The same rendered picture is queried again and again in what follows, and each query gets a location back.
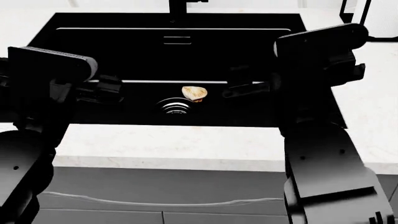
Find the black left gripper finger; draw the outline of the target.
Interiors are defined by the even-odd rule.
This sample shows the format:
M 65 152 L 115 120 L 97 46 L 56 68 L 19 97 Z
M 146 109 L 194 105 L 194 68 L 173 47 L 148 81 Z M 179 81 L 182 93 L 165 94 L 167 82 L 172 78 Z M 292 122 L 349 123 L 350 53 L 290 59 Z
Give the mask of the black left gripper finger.
M 98 80 L 98 87 L 120 87 L 123 84 L 123 82 L 115 76 L 100 75 Z
M 121 88 L 97 88 L 94 97 L 98 101 L 122 101 L 124 99 Z

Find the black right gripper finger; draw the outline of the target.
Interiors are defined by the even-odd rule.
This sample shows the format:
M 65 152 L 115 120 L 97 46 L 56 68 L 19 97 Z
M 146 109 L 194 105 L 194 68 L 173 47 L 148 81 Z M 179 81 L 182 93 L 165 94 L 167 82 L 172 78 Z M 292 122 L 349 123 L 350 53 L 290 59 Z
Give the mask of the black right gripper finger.
M 252 83 L 228 87 L 222 92 L 224 98 L 238 98 L 242 96 L 258 95 L 270 91 L 269 83 Z
M 239 66 L 229 68 L 229 81 L 237 83 L 263 82 L 268 80 L 271 70 L 263 67 Z

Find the round metal sink drain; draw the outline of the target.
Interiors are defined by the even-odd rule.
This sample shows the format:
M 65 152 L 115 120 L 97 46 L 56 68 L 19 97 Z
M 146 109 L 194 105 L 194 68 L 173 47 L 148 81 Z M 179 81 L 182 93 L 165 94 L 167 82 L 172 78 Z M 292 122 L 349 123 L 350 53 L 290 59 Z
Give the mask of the round metal sink drain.
M 166 98 L 157 102 L 156 110 L 163 114 L 189 114 L 195 108 L 195 103 L 186 98 Z

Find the black sink basin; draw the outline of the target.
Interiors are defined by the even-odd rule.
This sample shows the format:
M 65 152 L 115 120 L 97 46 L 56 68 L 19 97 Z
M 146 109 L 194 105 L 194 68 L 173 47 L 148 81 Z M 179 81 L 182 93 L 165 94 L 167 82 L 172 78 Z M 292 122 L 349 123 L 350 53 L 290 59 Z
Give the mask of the black sink basin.
M 278 37 L 305 31 L 300 14 L 186 14 L 58 12 L 29 46 L 94 58 L 100 75 L 123 84 L 122 101 L 79 101 L 75 124 L 244 126 L 222 96 L 229 68 L 270 67 Z M 163 114 L 156 104 L 185 98 L 183 86 L 208 94 L 189 114 Z

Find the black sink faucet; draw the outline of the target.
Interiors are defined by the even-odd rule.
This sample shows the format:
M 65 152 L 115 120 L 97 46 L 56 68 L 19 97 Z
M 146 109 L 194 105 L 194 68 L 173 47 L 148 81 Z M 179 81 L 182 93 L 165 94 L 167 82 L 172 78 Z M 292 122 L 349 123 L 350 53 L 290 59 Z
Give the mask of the black sink faucet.
M 187 3 L 208 2 L 209 0 L 168 0 L 170 21 L 180 22 L 187 14 Z

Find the grey cabinet drawer front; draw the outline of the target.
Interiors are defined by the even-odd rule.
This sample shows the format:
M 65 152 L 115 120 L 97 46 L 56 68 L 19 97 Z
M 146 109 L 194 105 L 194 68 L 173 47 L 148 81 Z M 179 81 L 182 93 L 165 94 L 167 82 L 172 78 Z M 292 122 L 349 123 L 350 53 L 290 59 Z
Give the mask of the grey cabinet drawer front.
M 285 214 L 283 173 L 56 167 L 42 208 Z

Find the grey cabinet door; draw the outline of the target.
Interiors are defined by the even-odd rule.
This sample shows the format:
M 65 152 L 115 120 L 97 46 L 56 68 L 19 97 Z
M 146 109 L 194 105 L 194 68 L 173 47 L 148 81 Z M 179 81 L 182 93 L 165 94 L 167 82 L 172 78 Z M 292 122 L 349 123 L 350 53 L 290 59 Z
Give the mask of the grey cabinet door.
M 164 224 L 160 212 L 40 210 L 32 224 Z
M 164 224 L 290 224 L 287 215 L 162 212 Z

